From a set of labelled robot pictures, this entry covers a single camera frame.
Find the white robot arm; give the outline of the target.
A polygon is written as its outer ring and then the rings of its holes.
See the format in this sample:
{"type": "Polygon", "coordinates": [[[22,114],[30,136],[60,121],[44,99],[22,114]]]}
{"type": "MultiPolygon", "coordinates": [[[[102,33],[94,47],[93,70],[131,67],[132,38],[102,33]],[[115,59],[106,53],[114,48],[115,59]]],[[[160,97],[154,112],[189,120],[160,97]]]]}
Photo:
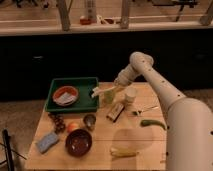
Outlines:
{"type": "Polygon", "coordinates": [[[167,113],[166,171],[213,171],[213,112],[202,101],[189,98],[153,68],[150,55],[133,52],[115,79],[130,85],[142,75],[167,113]]]}

